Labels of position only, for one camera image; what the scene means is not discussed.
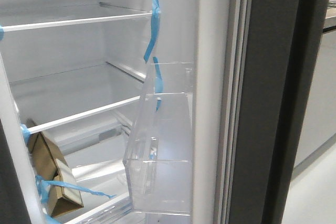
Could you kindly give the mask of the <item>lower left blue tape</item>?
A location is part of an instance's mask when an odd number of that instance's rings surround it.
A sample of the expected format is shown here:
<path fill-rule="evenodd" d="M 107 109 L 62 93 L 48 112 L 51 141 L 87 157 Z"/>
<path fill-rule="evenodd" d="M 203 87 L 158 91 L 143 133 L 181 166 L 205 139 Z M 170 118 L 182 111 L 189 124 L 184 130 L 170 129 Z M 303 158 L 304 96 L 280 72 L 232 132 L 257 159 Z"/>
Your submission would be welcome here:
<path fill-rule="evenodd" d="M 81 193 L 89 193 L 109 199 L 116 196 L 59 180 L 58 176 L 54 180 L 46 180 L 42 176 L 36 175 L 35 181 L 40 201 L 42 204 L 46 204 L 48 213 L 52 216 L 60 216 L 83 208 Z"/>

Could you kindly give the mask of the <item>blue tape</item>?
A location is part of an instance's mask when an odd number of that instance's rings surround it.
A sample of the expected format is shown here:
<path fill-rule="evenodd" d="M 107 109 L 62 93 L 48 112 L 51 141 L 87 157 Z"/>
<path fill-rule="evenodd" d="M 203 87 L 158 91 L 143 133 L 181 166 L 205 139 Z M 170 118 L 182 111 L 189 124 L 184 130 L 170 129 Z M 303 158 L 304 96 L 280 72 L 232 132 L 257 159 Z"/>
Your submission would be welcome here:
<path fill-rule="evenodd" d="M 146 48 L 145 54 L 144 54 L 144 61 L 145 63 L 148 62 L 150 55 L 154 49 L 154 46 L 156 44 L 159 30 L 160 30 L 160 2 L 159 0 L 152 0 L 152 15 L 150 20 L 150 26 L 151 26 L 151 38 L 148 43 L 148 46 Z"/>
<path fill-rule="evenodd" d="M 52 216 L 60 216 L 83 208 L 81 193 L 89 193 L 109 199 L 116 196 L 59 180 L 58 176 L 54 180 L 46 180 L 42 176 L 36 175 L 35 181 L 40 201 L 42 204 L 46 204 L 48 213 Z"/>
<path fill-rule="evenodd" d="M 163 79 L 160 71 L 160 65 L 157 57 L 153 57 L 153 63 L 155 67 L 155 87 L 154 87 L 154 92 L 155 94 L 157 93 L 162 93 L 163 92 Z"/>
<path fill-rule="evenodd" d="M 3 29 L 3 27 L 0 25 L 0 41 L 2 41 L 3 40 L 3 38 L 4 38 L 4 29 Z"/>
<path fill-rule="evenodd" d="M 27 126 L 25 124 L 21 124 L 20 128 L 21 128 L 21 131 L 22 131 L 24 141 L 27 144 L 28 141 L 29 141 L 29 138 L 31 136 L 31 132 L 29 131 L 29 129 L 27 128 Z"/>

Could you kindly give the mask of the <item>middle glass fridge shelf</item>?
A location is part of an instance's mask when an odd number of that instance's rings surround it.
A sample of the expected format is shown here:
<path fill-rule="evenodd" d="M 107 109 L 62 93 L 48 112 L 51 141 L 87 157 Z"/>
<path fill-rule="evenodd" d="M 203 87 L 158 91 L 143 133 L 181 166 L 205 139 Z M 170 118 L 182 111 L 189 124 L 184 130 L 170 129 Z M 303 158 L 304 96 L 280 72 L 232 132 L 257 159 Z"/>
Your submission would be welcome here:
<path fill-rule="evenodd" d="M 21 122 L 33 119 L 37 133 L 139 99 L 143 81 L 105 63 L 10 84 Z"/>

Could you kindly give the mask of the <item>left grey fridge door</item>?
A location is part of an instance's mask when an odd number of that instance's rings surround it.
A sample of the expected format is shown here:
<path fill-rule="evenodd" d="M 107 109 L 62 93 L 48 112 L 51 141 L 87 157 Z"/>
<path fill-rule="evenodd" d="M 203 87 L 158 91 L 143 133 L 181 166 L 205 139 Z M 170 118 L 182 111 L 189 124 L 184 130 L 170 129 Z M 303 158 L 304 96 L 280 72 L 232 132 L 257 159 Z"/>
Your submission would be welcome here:
<path fill-rule="evenodd" d="M 1 223 L 31 223 L 3 127 L 1 127 Z"/>

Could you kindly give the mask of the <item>upper right blue tape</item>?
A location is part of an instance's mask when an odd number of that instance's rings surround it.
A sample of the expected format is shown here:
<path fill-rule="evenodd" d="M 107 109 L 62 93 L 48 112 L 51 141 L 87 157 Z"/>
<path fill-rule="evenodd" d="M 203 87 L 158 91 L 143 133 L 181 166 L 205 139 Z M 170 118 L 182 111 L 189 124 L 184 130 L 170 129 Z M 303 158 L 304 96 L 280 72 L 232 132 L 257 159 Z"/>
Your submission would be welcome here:
<path fill-rule="evenodd" d="M 154 49 L 154 46 L 156 44 L 159 30 L 160 30 L 160 2 L 159 0 L 152 0 L 152 15 L 150 20 L 150 26 L 151 26 L 151 38 L 148 43 L 148 46 L 146 48 L 145 54 L 144 54 L 144 61 L 145 63 L 148 62 L 150 55 Z"/>

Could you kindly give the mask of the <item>grey kitchen counter cabinet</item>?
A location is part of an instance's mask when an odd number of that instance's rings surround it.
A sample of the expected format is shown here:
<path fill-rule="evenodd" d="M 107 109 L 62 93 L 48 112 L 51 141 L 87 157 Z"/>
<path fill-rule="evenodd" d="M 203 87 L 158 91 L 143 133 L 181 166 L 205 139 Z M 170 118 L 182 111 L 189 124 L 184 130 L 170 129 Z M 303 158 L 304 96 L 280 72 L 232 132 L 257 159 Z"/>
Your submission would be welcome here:
<path fill-rule="evenodd" d="M 327 10 L 293 177 L 335 143 L 335 7 Z"/>

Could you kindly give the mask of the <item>upper left blue tape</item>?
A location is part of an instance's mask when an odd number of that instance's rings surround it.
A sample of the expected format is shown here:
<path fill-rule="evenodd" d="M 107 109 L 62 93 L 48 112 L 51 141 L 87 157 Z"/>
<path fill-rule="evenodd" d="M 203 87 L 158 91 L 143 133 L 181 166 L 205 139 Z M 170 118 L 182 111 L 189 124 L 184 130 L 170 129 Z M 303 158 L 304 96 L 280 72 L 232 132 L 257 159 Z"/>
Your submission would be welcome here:
<path fill-rule="evenodd" d="M 3 38 L 4 38 L 4 29 L 3 29 L 3 27 L 0 25 L 0 41 L 2 41 L 3 40 Z"/>

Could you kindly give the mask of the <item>clear crisper drawer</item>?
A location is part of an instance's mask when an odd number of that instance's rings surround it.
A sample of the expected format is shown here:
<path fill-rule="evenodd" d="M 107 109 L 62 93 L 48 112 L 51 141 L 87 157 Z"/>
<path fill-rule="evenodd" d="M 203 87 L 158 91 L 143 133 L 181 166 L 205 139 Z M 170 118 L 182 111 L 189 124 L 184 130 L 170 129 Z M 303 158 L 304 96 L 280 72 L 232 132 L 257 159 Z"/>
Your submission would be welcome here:
<path fill-rule="evenodd" d="M 66 223 L 145 223 L 145 214 L 133 212 L 129 193 L 124 193 Z"/>

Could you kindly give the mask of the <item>brown cardboard box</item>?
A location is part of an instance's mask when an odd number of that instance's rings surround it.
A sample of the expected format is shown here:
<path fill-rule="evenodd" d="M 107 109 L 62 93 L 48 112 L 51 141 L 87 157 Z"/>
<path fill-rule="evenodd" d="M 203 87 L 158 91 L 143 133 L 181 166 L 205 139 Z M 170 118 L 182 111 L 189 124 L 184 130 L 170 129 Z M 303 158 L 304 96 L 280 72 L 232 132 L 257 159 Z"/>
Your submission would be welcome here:
<path fill-rule="evenodd" d="M 31 134 L 28 140 L 28 150 L 32 155 L 34 168 L 43 180 L 76 184 L 59 147 L 49 139 L 46 132 Z M 47 185 L 46 209 L 51 217 L 59 217 L 83 207 L 80 191 Z"/>

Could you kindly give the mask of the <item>dark grey fridge door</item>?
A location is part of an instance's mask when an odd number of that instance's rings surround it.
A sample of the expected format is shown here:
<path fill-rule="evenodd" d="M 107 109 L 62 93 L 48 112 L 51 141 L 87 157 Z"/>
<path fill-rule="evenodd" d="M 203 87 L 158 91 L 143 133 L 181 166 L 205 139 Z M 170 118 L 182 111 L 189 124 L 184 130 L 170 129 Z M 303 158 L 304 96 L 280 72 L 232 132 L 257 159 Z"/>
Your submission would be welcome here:
<path fill-rule="evenodd" d="M 199 0 L 192 223 L 281 223 L 329 0 Z"/>

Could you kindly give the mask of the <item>upper glass fridge shelf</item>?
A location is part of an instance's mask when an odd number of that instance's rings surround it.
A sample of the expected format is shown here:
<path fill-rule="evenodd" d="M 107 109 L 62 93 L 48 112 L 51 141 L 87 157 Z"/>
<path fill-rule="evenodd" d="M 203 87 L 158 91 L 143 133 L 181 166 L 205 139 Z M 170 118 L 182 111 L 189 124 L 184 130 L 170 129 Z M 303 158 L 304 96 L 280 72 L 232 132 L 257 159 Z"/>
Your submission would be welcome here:
<path fill-rule="evenodd" d="M 112 6 L 107 3 L 23 9 L 1 12 L 1 31 L 32 30 L 147 18 L 151 11 Z"/>

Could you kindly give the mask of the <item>lower right blue tape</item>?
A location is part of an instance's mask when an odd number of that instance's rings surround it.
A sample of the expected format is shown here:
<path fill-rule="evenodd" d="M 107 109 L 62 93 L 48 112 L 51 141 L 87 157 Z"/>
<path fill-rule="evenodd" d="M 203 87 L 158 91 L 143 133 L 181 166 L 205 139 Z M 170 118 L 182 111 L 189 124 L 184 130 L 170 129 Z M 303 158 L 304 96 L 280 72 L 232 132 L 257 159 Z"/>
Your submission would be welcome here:
<path fill-rule="evenodd" d="M 160 71 L 160 65 L 157 57 L 153 57 L 153 63 L 155 67 L 155 87 L 154 87 L 154 92 L 155 94 L 157 93 L 162 93 L 163 92 L 163 79 Z"/>

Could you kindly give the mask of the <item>clear plastic door bin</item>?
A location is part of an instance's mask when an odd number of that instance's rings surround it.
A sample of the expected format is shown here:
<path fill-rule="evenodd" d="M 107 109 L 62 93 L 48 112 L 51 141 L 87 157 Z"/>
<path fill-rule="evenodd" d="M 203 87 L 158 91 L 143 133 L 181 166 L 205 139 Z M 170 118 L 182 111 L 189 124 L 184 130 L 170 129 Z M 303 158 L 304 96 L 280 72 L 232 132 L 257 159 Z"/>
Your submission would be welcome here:
<path fill-rule="evenodd" d="M 160 63 L 163 92 L 155 94 L 150 64 L 123 163 L 137 212 L 191 212 L 193 65 Z"/>

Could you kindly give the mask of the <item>middle left blue tape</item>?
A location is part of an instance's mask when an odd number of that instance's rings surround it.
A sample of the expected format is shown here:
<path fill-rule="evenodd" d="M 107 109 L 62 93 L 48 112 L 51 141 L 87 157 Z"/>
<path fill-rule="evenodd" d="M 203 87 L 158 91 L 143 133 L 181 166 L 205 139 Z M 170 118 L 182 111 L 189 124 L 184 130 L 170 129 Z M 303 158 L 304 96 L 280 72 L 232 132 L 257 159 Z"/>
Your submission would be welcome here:
<path fill-rule="evenodd" d="M 24 141 L 27 144 L 28 141 L 29 141 L 29 138 L 31 136 L 31 132 L 29 131 L 29 129 L 27 128 L 27 126 L 25 124 L 21 124 L 20 128 L 21 128 L 21 131 L 22 131 Z"/>

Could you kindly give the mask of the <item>glass fridge shelf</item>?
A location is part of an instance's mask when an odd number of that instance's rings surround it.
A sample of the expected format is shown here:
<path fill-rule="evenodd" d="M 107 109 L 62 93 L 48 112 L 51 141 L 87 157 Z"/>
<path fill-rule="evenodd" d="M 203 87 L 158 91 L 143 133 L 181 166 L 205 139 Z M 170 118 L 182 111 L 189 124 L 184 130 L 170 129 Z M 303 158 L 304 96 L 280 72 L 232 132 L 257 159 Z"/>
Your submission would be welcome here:
<path fill-rule="evenodd" d="M 139 99 L 143 81 L 105 63 L 10 84 L 21 122 L 33 119 L 37 133 Z"/>
<path fill-rule="evenodd" d="M 147 18 L 151 11 L 112 6 L 107 3 L 23 9 L 1 12 L 1 31 L 32 30 Z"/>

